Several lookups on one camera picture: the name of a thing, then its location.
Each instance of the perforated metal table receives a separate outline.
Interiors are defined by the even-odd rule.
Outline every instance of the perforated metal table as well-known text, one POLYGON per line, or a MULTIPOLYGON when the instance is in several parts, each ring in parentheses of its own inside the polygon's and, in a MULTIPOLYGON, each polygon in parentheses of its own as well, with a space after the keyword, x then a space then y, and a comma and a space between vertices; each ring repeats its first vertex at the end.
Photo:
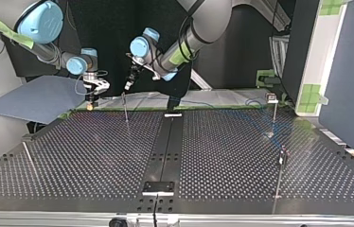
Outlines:
POLYGON ((73 113, 0 157, 0 212, 354 216, 354 158, 290 110, 129 115, 73 113))

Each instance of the metal rod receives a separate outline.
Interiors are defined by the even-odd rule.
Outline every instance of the metal rod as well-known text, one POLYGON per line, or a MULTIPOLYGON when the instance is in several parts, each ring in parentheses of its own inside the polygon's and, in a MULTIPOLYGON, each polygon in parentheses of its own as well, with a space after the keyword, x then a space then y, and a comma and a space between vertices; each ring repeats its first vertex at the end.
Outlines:
POLYGON ((278 103, 275 103, 275 105, 274 105, 274 123, 275 123, 275 121, 276 121, 277 104, 278 104, 278 103))
POLYGON ((277 205, 277 200, 280 198, 279 196, 279 192, 280 192, 280 183, 281 183, 281 177, 283 175, 283 167, 284 165, 280 165, 280 169, 279 169, 279 173, 278 173, 278 179, 277 179, 277 187, 276 187, 276 191, 274 194, 274 208, 272 210, 272 214, 274 215, 275 210, 276 210, 276 205, 277 205))
POLYGON ((123 99, 124 114, 126 116, 126 122, 128 122, 127 100, 126 100, 126 93, 125 92, 123 92, 121 94, 121 98, 123 99))

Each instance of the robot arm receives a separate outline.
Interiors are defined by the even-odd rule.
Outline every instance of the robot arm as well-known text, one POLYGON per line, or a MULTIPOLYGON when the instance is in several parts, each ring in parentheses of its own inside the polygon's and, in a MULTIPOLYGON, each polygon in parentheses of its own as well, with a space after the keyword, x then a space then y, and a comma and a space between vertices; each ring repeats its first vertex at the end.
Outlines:
POLYGON ((66 68, 71 74, 81 75, 87 89, 85 99, 93 106, 98 95, 110 84, 97 77, 97 51, 84 48, 80 55, 62 52, 52 42, 62 31, 63 15, 60 7, 49 0, 0 0, 0 21, 18 34, 31 38, 32 48, 20 44, 36 55, 39 61, 66 68))
POLYGON ((173 79, 181 64, 192 60, 204 45, 217 41, 227 29, 232 13, 231 0, 177 1, 187 11, 187 19, 192 18, 191 26, 166 53, 161 53, 157 47, 160 38, 157 31, 146 28, 142 36, 136 37, 130 45, 133 65, 125 90, 134 84, 143 67, 154 73, 154 79, 173 79))

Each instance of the sticker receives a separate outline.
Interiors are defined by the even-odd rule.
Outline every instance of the sticker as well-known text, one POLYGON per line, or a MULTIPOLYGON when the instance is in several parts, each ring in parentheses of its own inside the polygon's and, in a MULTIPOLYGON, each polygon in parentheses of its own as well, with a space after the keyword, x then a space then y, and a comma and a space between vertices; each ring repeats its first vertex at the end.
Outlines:
POLYGON ((297 112, 310 114, 315 113, 320 102, 320 90, 321 85, 319 84, 304 84, 300 97, 300 104, 297 107, 297 112))
POLYGON ((330 16, 330 15, 339 15, 340 7, 345 2, 343 0, 323 0, 321 10, 319 15, 321 16, 330 16))
MULTIPOLYGON (((189 54, 189 50, 188 47, 186 47, 186 43, 182 43, 181 44, 181 49, 184 52, 184 55, 191 59, 191 55, 189 54)), ((170 60, 169 60, 172 64, 175 65, 180 65, 182 63, 188 63, 189 61, 183 56, 180 48, 177 48, 176 51, 174 51, 174 54, 171 56, 170 60)))
POLYGON ((260 77, 274 78, 274 70, 273 69, 257 70, 256 87, 274 87, 272 84, 265 84, 264 82, 260 81, 259 80, 260 77))
POLYGON ((33 40, 28 36, 18 34, 11 30, 8 26, 6 26, 3 22, 0 21, 0 32, 3 33, 7 38, 17 42, 18 44, 22 44, 27 46, 29 49, 33 47, 33 40))

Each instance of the metal pin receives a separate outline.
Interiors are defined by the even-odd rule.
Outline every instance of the metal pin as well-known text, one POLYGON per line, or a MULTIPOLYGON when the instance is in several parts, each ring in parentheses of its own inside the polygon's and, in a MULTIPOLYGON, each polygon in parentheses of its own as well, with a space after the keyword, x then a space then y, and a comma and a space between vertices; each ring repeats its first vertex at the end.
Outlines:
POLYGON ((276 122, 277 106, 278 106, 278 102, 276 102, 274 105, 274 123, 276 122))
POLYGON ((128 122, 128 113, 127 113, 127 100, 126 100, 126 93, 123 92, 121 94, 121 98, 123 99, 123 106, 124 106, 124 114, 126 116, 126 122, 128 122))

